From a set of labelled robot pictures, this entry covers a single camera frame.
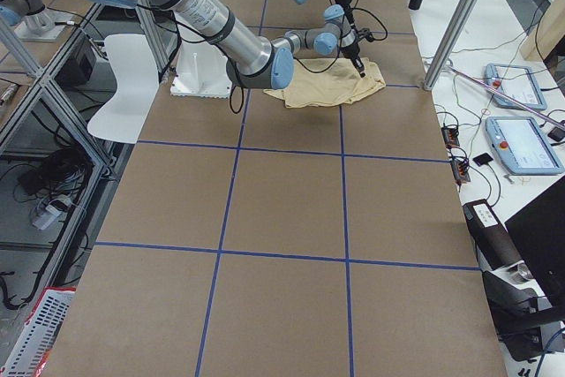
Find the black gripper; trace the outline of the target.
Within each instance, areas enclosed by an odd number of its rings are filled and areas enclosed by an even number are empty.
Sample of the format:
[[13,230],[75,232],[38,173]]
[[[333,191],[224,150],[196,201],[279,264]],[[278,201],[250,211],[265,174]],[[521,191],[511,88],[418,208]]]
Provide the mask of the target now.
[[352,43],[349,46],[343,47],[343,56],[349,59],[358,72],[359,76],[365,76],[365,65],[360,57],[360,47],[357,43]]
[[335,0],[335,3],[339,4],[343,8],[345,18],[349,22],[350,26],[355,26],[351,2],[352,0]]

